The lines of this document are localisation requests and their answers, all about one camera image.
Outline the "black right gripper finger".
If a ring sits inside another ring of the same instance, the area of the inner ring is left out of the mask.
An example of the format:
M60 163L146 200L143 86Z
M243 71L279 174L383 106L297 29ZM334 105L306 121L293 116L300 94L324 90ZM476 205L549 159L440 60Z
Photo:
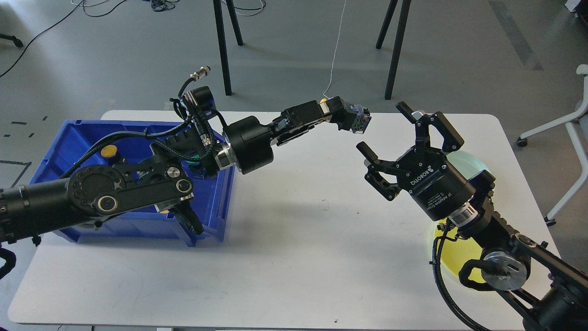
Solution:
M407 170L400 168L400 165L395 161L380 160L363 141L358 143L356 148L366 159L366 182L370 183L385 199L392 201L401 192L401 187L397 183L388 182L380 174L397 176L406 174Z
M464 139L458 134L457 130L442 112L436 112L434 114L424 114L419 111L413 112L403 101L397 103L396 108L414 125L416 134L415 145L411 149L408 149L400 159L403 159L409 154L424 155L428 151L441 154L445 159L447 155L458 151L464 145ZM442 149L430 146L429 126L434 126L441 136L443 136Z

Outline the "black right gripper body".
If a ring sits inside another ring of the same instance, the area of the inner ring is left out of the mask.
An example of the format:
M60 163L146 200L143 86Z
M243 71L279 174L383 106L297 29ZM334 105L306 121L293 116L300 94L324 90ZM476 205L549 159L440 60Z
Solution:
M452 166L441 149L410 149L398 160L397 184L433 220L446 218L475 193L472 184Z

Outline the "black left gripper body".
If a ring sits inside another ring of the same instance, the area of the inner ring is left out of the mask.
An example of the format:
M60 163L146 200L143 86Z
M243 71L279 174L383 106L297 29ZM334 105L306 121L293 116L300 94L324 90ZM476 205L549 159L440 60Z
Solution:
M318 102L288 108L267 125L248 116L223 129L223 136L242 174L248 174L273 161L273 145L286 144L302 136L322 121Z

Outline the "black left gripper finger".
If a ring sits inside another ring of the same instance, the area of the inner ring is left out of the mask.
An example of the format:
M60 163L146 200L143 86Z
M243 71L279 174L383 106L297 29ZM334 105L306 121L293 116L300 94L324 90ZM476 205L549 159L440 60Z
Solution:
M350 103L340 97L332 97L320 101L323 120L336 124L339 130L352 131L356 119L356 111L351 109Z

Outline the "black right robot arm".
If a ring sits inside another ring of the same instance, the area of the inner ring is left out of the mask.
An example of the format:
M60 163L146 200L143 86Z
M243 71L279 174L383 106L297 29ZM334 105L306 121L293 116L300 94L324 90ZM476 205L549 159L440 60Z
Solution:
M492 203L490 172L466 179L456 170L447 156L464 139L443 113L414 112L404 102L396 107L414 125L415 145L396 161L379 159L364 142L357 149L366 158L366 181L382 196L393 200L405 190L433 221L446 220L433 241L431 264L450 310L471 329L485 329L458 307L442 279L443 245L455 228L458 238L472 238L482 249L480 258L466 261L458 273L462 285L496 292L522 316L527 331L585 331L586 274L507 224Z

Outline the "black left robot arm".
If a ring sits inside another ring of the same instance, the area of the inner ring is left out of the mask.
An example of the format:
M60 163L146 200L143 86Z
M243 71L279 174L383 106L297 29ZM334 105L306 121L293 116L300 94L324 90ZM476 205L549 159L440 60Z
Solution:
M208 66L198 69L171 99L182 120L178 126L157 133L108 134L58 179L2 190L1 242L31 238L40 245L42 234L83 223L97 227L150 205L169 211L189 231L202 234L204 227L190 205L194 184L183 161L200 163L210 176L232 166L248 174L273 161L274 145L284 145L316 125L330 122L339 130L362 134L371 119L367 108L332 97L290 107L269 124L261 124L255 116L227 124L208 87L187 90L209 73ZM114 160L84 165L125 138L149 141L152 155L138 164Z

